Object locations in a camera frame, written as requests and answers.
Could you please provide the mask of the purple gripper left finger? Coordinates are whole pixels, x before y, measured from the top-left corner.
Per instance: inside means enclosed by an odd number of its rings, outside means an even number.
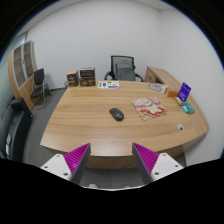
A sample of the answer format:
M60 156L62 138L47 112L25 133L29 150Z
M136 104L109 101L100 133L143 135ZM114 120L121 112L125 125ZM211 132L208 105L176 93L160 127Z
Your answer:
M55 154L41 168L65 180L79 184L91 153L89 143L62 155Z

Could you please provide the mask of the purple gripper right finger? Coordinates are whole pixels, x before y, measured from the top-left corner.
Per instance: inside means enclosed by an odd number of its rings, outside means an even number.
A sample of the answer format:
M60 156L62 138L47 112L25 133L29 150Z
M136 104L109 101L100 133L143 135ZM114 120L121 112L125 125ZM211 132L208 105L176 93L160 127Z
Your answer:
M167 153L155 153L137 143L132 144L132 153L144 184L149 184L183 169Z

